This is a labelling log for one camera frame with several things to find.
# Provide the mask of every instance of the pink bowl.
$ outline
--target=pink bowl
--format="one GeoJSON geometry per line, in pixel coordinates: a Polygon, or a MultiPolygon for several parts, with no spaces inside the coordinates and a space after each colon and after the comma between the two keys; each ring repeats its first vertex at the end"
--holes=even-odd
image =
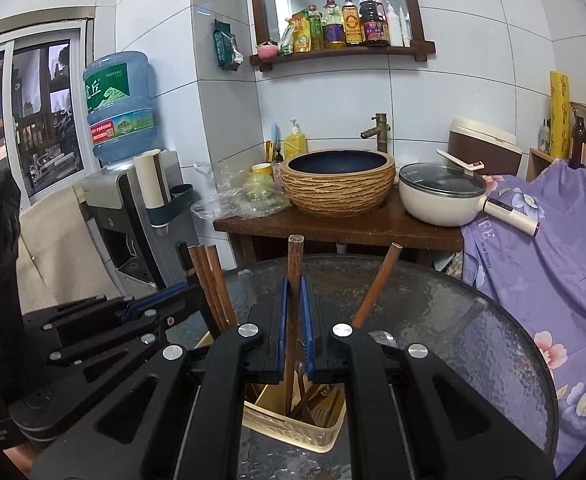
{"type": "Polygon", "coordinates": [[[276,57],[278,55],[278,46],[260,45],[257,48],[257,55],[260,56],[260,59],[270,59],[272,57],[276,57]]]}

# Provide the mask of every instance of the blue sink bowl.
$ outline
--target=blue sink bowl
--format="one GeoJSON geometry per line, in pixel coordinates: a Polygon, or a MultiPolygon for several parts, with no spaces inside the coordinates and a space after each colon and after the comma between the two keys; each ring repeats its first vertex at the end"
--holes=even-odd
{"type": "Polygon", "coordinates": [[[284,190],[298,208],[334,218],[366,214],[384,202],[395,179],[395,160],[367,150],[305,153],[281,165],[284,190]]]}

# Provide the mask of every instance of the bronze faucet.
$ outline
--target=bronze faucet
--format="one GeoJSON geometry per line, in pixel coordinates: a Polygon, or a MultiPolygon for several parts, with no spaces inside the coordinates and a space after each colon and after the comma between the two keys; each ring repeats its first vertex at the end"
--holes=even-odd
{"type": "Polygon", "coordinates": [[[391,131],[391,126],[387,124],[386,114],[375,114],[371,117],[375,121],[375,128],[369,128],[365,132],[359,134],[362,139],[369,139],[374,135],[377,136],[377,151],[388,153],[388,132],[391,131]]]}

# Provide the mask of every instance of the glass pot lid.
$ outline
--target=glass pot lid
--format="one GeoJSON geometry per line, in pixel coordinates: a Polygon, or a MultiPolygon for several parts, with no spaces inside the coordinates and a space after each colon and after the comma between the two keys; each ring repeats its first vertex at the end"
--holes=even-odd
{"type": "Polygon", "coordinates": [[[486,191],[480,175],[466,174],[456,166],[418,162],[401,168],[399,177],[407,186],[442,196],[473,198],[486,191]]]}

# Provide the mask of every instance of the glass table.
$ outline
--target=glass table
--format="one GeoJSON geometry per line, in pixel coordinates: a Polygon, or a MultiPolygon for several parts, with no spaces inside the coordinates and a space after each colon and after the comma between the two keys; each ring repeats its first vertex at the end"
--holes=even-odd
{"type": "MultiPolygon", "coordinates": [[[[345,321],[356,313],[382,262],[374,256],[307,256],[303,273],[321,302],[337,305],[345,321]]],[[[226,274],[238,322],[272,294],[286,260],[268,260],[226,274]]],[[[553,457],[558,413],[548,367],[532,338],[501,306],[440,272],[398,262],[362,330],[386,330],[403,348],[423,343],[553,457]]],[[[172,342],[195,347],[206,332],[198,315],[167,332],[172,342]]],[[[243,428],[238,478],[350,479],[348,423],[333,449],[318,454],[243,428]]]]}

